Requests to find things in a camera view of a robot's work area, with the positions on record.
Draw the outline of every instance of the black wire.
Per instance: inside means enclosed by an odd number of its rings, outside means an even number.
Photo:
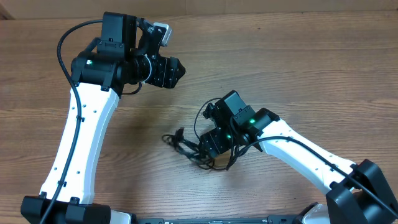
[[[198,133],[197,133],[197,120],[198,120],[199,114],[200,114],[201,110],[202,110],[208,103],[210,103],[210,102],[213,101],[213,100],[220,100],[220,99],[221,99],[220,97],[216,97],[216,98],[213,98],[213,99],[211,99],[211,100],[208,100],[208,101],[206,101],[206,103],[204,103],[204,104],[201,106],[201,108],[199,109],[199,111],[198,111],[198,113],[197,113],[197,117],[195,118],[195,122],[193,122],[193,132],[195,133],[195,135],[197,136],[197,138],[199,139],[199,141],[200,141],[200,137],[199,137],[199,135],[198,135]]]
[[[369,189],[367,189],[365,186],[363,186],[361,183],[359,183],[357,180],[355,180],[354,178],[352,178],[350,175],[346,174],[344,171],[342,171],[341,169],[339,169],[335,164],[332,164],[331,162],[329,162],[327,159],[325,159],[324,157],[322,157],[321,155],[319,155],[319,153],[317,153],[316,151],[314,151],[313,149],[311,149],[309,146],[307,146],[306,144],[300,142],[299,140],[296,140],[292,137],[285,137],[285,136],[272,136],[272,137],[266,137],[266,138],[261,138],[258,139],[257,141],[254,141],[250,144],[248,144],[247,146],[245,146],[242,150],[241,153],[246,153],[248,151],[248,149],[255,145],[258,144],[260,142],[263,141],[269,141],[269,140],[276,140],[276,139],[282,139],[282,140],[286,140],[286,141],[291,141],[294,142],[296,144],[298,144],[299,146],[302,146],[304,149],[308,150],[309,152],[311,152],[314,156],[316,156],[317,158],[319,158],[321,161],[323,161],[325,164],[327,164],[328,166],[330,166],[332,169],[336,170],[339,174],[343,175],[344,177],[346,177],[349,181],[351,181],[352,183],[354,183],[354,185],[356,186],[357,189],[361,189],[363,191],[365,191],[373,200],[375,200],[380,206],[384,207],[385,209],[387,209],[389,212],[391,212],[391,214],[393,216],[395,216],[396,219],[398,219],[398,214],[388,205],[386,205],[381,199],[379,199],[379,197],[377,197],[376,195],[374,195]]]
[[[134,94],[137,94],[141,90],[141,88],[142,88],[142,83],[139,82],[138,83],[138,88],[136,90],[132,91],[131,93],[122,93],[122,95],[134,95]]]
[[[79,29],[79,28],[81,28],[81,27],[83,27],[85,25],[99,23],[99,22],[102,22],[102,19],[97,19],[97,20],[93,20],[93,21],[87,21],[87,22],[81,23],[81,24],[79,24],[79,25],[77,25],[75,27],[72,27],[70,30],[68,30],[66,33],[64,33],[62,35],[60,41],[58,42],[58,47],[57,47],[58,62],[60,63],[62,71],[65,74],[65,76],[66,76],[66,78],[67,78],[67,80],[68,80],[68,82],[69,82],[69,84],[70,84],[70,86],[71,86],[71,88],[73,90],[73,94],[75,95],[75,98],[76,98],[77,120],[76,120],[75,134],[73,135],[72,145],[71,145],[70,150],[69,150],[69,155],[68,155],[67,161],[65,163],[65,167],[63,168],[63,171],[62,171],[61,179],[58,182],[58,187],[55,190],[55,193],[54,193],[54,196],[51,199],[50,205],[47,207],[46,211],[43,214],[43,217],[42,217],[42,219],[40,221],[40,224],[44,224],[45,223],[46,218],[50,214],[51,209],[54,206],[54,203],[55,203],[55,201],[57,200],[57,198],[58,198],[58,196],[60,194],[60,191],[62,189],[63,183],[64,183],[65,178],[66,178],[67,173],[68,173],[70,161],[72,160],[73,153],[75,152],[77,138],[79,136],[80,123],[81,123],[81,102],[80,102],[79,92],[77,92],[77,89],[76,89],[75,85],[73,84],[72,79],[70,78],[68,70],[67,70],[67,68],[65,67],[65,64],[62,61],[61,46],[62,46],[62,43],[65,40],[65,38],[71,32],[73,32],[74,30],[77,30],[77,29]]]

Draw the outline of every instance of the beige wall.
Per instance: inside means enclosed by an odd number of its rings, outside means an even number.
[[[398,0],[0,0],[0,3],[8,16],[15,19],[101,17],[104,11],[135,16],[176,16],[398,8]]]

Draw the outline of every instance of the wood grain surface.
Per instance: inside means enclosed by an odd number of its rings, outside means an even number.
[[[209,172],[160,140],[185,126],[194,141],[199,107],[230,90],[336,155],[374,161],[398,194],[397,11],[148,19],[173,27],[161,54],[187,74],[173,90],[144,85],[122,97],[99,157],[96,203],[163,218],[260,217],[324,203],[299,173],[254,148],[230,171]],[[26,223],[23,196],[38,195],[52,166],[70,99],[56,46],[85,20],[0,22],[0,223]],[[66,39],[67,67],[100,30]],[[211,128],[199,120],[199,133]]]

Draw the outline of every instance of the camera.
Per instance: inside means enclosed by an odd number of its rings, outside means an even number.
[[[136,48],[137,28],[142,36]],[[72,61],[72,82],[101,85],[103,91],[112,88],[119,97],[127,83],[174,88],[185,68],[179,59],[159,54],[171,35],[172,29],[167,24],[151,24],[143,18],[105,12],[101,37],[95,38]]]

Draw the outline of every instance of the wooden tabletop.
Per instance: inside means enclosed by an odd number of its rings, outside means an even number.
[[[99,157],[95,202],[139,217],[261,217],[298,213],[324,196],[275,157],[251,149],[231,170],[195,167],[160,139],[210,98],[236,90],[330,152],[383,170],[398,194],[398,11],[148,18],[174,30],[163,56],[186,75],[173,90],[144,85],[119,102]],[[0,22],[0,222],[26,223],[65,125],[70,87],[56,46],[87,19]],[[67,37],[67,67],[101,25]],[[125,91],[136,86],[127,86]],[[198,132],[211,129],[200,119]]]

